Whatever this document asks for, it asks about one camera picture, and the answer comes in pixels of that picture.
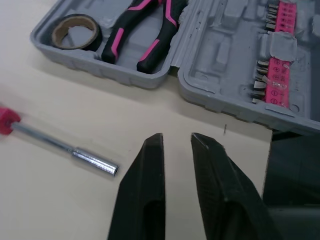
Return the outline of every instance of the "beige table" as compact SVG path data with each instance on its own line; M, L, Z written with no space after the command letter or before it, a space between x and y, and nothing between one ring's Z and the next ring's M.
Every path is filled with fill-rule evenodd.
M222 143L262 192L271 130L185 102L174 77L143 90L50 62L29 34L54 2L0 1L0 104L30 126L112 158L120 171L112 178L22 134L0 136L1 240L105 240L119 183L155 133L164 135L167 240L206 239L192 132Z

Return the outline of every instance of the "pliers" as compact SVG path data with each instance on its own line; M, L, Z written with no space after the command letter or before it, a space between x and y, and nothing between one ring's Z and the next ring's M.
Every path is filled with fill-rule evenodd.
M116 21L101 59L115 64L131 31L162 3L164 4L163 23L160 33L136 66L139 72L153 73L159 62L169 52L171 40L178 31L179 17L187 6L187 0L134 0Z

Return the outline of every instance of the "roll of tape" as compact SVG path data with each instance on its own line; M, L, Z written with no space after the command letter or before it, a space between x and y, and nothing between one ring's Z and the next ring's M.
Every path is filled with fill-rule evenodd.
M85 27L92 31L88 41L79 46L63 46L62 41L69 32L69 28ZM86 14L71 14L61 18L51 34L52 45L62 50L82 49L85 51L97 51L102 43L102 32L98 23Z

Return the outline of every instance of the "gray plastic tray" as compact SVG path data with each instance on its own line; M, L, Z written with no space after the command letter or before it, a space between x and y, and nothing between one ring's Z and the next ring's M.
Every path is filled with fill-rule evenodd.
M320 1L297 0L298 48L290 67L289 109L265 102L253 104L250 97L256 63L261 59L261 37L267 33L266 6L276 0L190 0L170 51L154 74L138 72L136 64L159 33L162 7L134 30L116 65L100 60L112 26L130 3L59 0L32 31L31 41L54 62L141 88L158 87L174 66L179 68L181 94L191 103L280 131L320 132L320 39L316 36L320 36L320 21L316 21ZM90 15L101 26L103 43L97 52L51 46L53 23L74 13ZM81 39L88 33L74 34Z

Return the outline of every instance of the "black handle grip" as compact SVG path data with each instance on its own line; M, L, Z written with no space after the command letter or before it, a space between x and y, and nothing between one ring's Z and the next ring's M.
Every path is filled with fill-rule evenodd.
M139 72L151 74L168 54L172 38L179 27L179 17L187 6L187 0L166 0L163 8L163 23L153 44L140 59L136 68Z
M131 31L161 3L162 0L134 0L116 21L101 59L104 62L115 64Z

